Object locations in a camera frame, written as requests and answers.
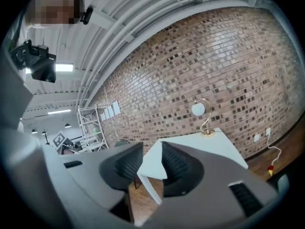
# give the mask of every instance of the white ceiling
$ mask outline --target white ceiling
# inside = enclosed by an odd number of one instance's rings
[[[87,100],[93,98],[105,79],[127,56],[129,51],[125,49],[133,50],[137,47],[136,41],[139,45],[145,41],[149,37],[145,34],[152,25],[161,23],[163,18],[179,15],[184,9],[192,11],[192,7],[209,1],[214,0],[85,0],[86,7],[94,7],[88,25],[31,28],[28,39],[33,45],[48,46],[49,53],[57,55],[57,62],[73,63],[74,70],[57,72],[56,83],[36,81],[28,74],[26,85],[35,95],[23,121],[34,123],[42,116],[46,118],[50,111],[75,111],[79,104],[87,106]],[[173,22],[182,18],[178,16]]]

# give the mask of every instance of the round lamp shade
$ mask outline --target round lamp shade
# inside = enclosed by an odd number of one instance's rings
[[[195,116],[201,116],[203,115],[205,112],[205,107],[204,107],[204,104],[202,103],[197,103],[197,104],[194,104],[192,106],[192,113],[195,115]]]

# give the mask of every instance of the desk lamp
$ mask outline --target desk lamp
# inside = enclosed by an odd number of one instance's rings
[[[213,128],[209,128],[209,123],[208,123],[208,121],[209,121],[209,119],[212,115],[212,112],[213,112],[210,102],[207,101],[205,98],[195,99],[194,100],[195,104],[192,106],[192,113],[195,116],[201,116],[205,113],[204,104],[199,103],[198,100],[204,100],[205,102],[207,102],[209,104],[210,109],[211,109],[209,117],[206,119],[206,121],[200,127],[201,134],[205,137],[213,136],[215,134],[215,130]]]
[[[48,134],[47,134],[46,130],[43,130],[42,135],[46,138],[46,141],[47,141],[46,144],[50,145],[50,143],[48,142],[48,138],[47,138]]]

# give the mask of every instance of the power cord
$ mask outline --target power cord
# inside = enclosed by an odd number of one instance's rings
[[[272,161],[271,165],[270,165],[270,166],[269,166],[269,168],[268,168],[268,172],[269,172],[269,174],[272,176],[272,175],[273,175],[273,170],[274,170],[274,166],[273,166],[273,164],[275,163],[275,161],[276,161],[276,160],[278,160],[278,159],[279,159],[279,157],[280,157],[280,155],[281,155],[281,153],[282,153],[282,150],[281,150],[281,149],[279,149],[279,148],[278,148],[278,147],[276,147],[276,146],[272,146],[272,147],[270,147],[270,145],[269,145],[270,136],[271,136],[271,133],[269,133],[269,135],[268,135],[268,139],[267,139],[267,145],[268,145],[268,149],[275,148],[275,149],[277,149],[277,150],[279,150],[279,151],[280,151],[280,152],[278,153],[278,155],[277,155],[276,159],[274,159],[274,160]]]

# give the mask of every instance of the white table leg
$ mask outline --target white table leg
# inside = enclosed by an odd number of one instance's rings
[[[138,175],[139,179],[141,180],[142,184],[144,185],[144,187],[146,188],[146,190],[148,191],[148,193],[150,194],[150,196],[152,196],[152,198],[154,199],[154,201],[156,201],[157,204],[161,204],[162,200],[159,197],[159,195],[157,194],[156,190],[153,188],[149,179],[146,176],[142,176],[139,173],[137,175]]]

